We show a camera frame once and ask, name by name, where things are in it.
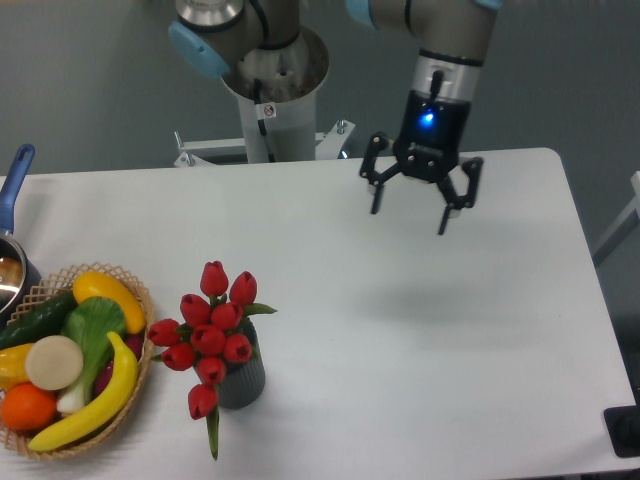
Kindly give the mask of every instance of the wicker basket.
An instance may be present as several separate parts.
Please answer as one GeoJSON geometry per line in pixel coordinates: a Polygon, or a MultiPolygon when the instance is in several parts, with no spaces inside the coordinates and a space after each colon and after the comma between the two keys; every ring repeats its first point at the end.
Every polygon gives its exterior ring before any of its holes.
{"type": "MultiPolygon", "coordinates": [[[[147,325],[145,327],[145,333],[149,330],[149,327],[155,322],[155,314],[153,309],[153,302],[149,296],[149,291],[144,287],[142,282],[136,277],[131,275],[128,271],[119,266],[103,265],[100,263],[94,263],[92,265],[78,265],[72,266],[67,269],[60,270],[57,274],[52,274],[47,279],[40,281],[40,284],[31,288],[31,291],[26,295],[22,303],[18,306],[16,311],[11,315],[9,322],[13,322],[20,318],[25,312],[28,312],[35,308],[41,302],[55,296],[56,294],[70,290],[73,281],[81,273],[89,270],[97,270],[120,280],[133,295],[138,299],[145,313],[147,325]]],[[[5,448],[14,450],[22,456],[27,458],[33,458],[37,460],[61,460],[76,456],[84,453],[104,442],[109,436],[111,436],[117,428],[122,424],[127,417],[131,407],[134,405],[136,399],[140,395],[140,391],[147,376],[149,364],[151,363],[151,356],[153,355],[153,344],[145,339],[142,350],[142,357],[139,361],[138,369],[138,381],[136,382],[135,389],[131,398],[125,405],[125,407],[116,415],[110,423],[107,424],[100,433],[95,437],[85,440],[82,443],[75,443],[62,447],[58,450],[38,453],[30,450],[27,445],[30,438],[18,435],[16,432],[10,430],[0,421],[0,442],[4,444],[5,448]]],[[[4,399],[5,392],[0,389],[0,404],[4,399]]]]}

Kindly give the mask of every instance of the orange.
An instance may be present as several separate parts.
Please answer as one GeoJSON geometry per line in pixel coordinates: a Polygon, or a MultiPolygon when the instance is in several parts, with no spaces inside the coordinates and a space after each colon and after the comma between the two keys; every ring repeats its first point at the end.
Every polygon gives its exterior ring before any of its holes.
{"type": "Polygon", "coordinates": [[[23,383],[7,392],[0,404],[0,420],[18,432],[47,427],[56,416],[56,397],[31,383],[23,383]]]}

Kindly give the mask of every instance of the yellow bell pepper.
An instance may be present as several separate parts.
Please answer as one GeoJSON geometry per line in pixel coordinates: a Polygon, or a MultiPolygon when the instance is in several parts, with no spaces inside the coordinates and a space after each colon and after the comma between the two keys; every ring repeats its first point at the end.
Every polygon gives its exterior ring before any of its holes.
{"type": "Polygon", "coordinates": [[[25,343],[0,350],[0,389],[7,392],[16,385],[29,381],[24,362],[32,346],[33,343],[25,343]]]}
{"type": "Polygon", "coordinates": [[[124,313],[129,335],[140,333],[146,325],[138,300],[127,287],[106,273],[89,271],[80,274],[73,282],[73,296],[78,304],[91,297],[104,297],[116,302],[124,313]]]}
{"type": "Polygon", "coordinates": [[[115,417],[131,398],[138,378],[138,361],[120,335],[107,333],[115,352],[113,376],[107,388],[82,410],[45,428],[29,442],[36,452],[49,452],[96,431],[115,417]]]}

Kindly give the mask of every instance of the warning sticker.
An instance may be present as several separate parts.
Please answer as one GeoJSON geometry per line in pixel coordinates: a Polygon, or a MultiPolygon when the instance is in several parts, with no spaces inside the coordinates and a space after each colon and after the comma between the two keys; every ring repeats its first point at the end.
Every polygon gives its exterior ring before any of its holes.
{"type": "Polygon", "coordinates": [[[273,102],[256,105],[256,117],[258,117],[258,120],[274,118],[276,113],[276,104],[273,102]]]}

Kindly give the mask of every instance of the blue joint cap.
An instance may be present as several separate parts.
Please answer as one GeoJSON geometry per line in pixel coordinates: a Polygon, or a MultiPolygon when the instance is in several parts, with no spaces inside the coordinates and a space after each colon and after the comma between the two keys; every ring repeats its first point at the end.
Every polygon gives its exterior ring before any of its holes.
{"type": "Polygon", "coordinates": [[[493,10],[499,10],[502,6],[502,0],[474,0],[478,5],[481,5],[486,8],[491,8],[493,10]]]}
{"type": "Polygon", "coordinates": [[[181,23],[173,22],[169,26],[169,38],[182,58],[205,77],[220,78],[231,70],[207,42],[181,23]]]}
{"type": "Polygon", "coordinates": [[[367,27],[376,26],[371,20],[371,10],[369,8],[369,0],[347,0],[347,10],[351,18],[367,27]]]}

